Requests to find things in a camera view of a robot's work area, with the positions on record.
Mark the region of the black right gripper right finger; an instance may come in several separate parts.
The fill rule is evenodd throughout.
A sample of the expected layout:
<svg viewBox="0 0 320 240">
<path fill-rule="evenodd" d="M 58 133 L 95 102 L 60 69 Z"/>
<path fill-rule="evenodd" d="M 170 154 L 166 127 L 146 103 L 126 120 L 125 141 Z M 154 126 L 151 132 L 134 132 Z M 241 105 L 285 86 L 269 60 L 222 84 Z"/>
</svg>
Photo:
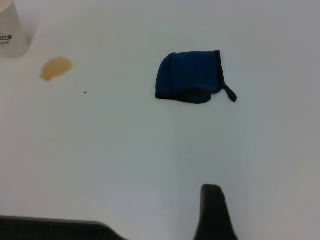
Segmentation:
<svg viewBox="0 0 320 240">
<path fill-rule="evenodd" d="M 225 195 L 218 185 L 204 184 L 195 240 L 237 240 Z"/>
</svg>

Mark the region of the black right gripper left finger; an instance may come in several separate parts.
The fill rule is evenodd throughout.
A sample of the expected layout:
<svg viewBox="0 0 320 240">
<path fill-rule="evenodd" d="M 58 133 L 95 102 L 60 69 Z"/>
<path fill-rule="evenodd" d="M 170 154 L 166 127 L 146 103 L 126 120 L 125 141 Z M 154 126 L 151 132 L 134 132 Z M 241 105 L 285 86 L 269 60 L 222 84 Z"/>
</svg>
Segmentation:
<svg viewBox="0 0 320 240">
<path fill-rule="evenodd" d="M 97 221 L 32 217 L 0 217 L 2 240 L 123 240 L 109 226 Z"/>
</svg>

